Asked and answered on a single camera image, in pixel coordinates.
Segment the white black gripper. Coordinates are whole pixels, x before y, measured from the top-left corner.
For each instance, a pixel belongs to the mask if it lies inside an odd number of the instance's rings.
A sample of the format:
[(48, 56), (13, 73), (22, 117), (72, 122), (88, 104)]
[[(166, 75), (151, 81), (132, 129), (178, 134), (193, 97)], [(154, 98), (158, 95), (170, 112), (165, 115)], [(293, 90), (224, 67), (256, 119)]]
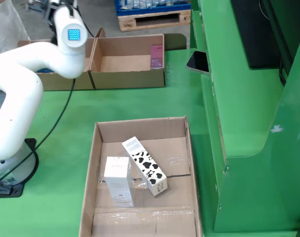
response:
[(58, 6), (59, 4), (59, 0), (29, 0), (28, 10), (47, 11), (51, 6)]

